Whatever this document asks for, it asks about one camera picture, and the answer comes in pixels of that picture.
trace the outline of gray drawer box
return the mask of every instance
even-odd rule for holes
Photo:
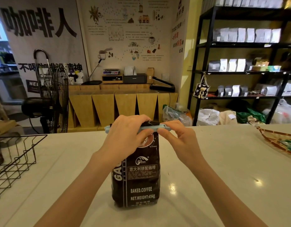
[[[145,73],[137,73],[136,76],[123,76],[124,84],[146,84],[147,76]]]

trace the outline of hanging bag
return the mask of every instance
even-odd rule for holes
[[[208,95],[208,90],[210,89],[210,86],[208,86],[208,83],[206,82],[206,76],[205,73],[203,73],[203,76],[200,80],[200,84],[197,84],[194,95],[195,97],[199,99],[204,99]]]

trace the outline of teddy bear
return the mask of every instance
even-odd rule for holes
[[[200,99],[204,99],[204,93],[205,93],[205,90],[206,90],[207,88],[206,87],[201,87],[200,88],[200,92],[199,92],[199,95],[198,95],[198,98]]]

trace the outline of black fan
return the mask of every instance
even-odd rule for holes
[[[43,52],[48,63],[48,72],[40,74],[36,66],[36,77],[41,97],[26,98],[22,103],[23,114],[30,118],[40,117],[45,134],[66,133],[68,130],[68,102],[69,87],[68,73],[63,66],[51,65],[47,53],[42,49],[34,50],[34,60],[37,65],[36,54]]]

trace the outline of left hand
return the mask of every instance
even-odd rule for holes
[[[120,115],[111,126],[100,151],[109,153],[113,164],[117,165],[134,153],[144,139],[154,132],[153,129],[145,129],[137,133],[141,124],[150,120],[146,115]]]

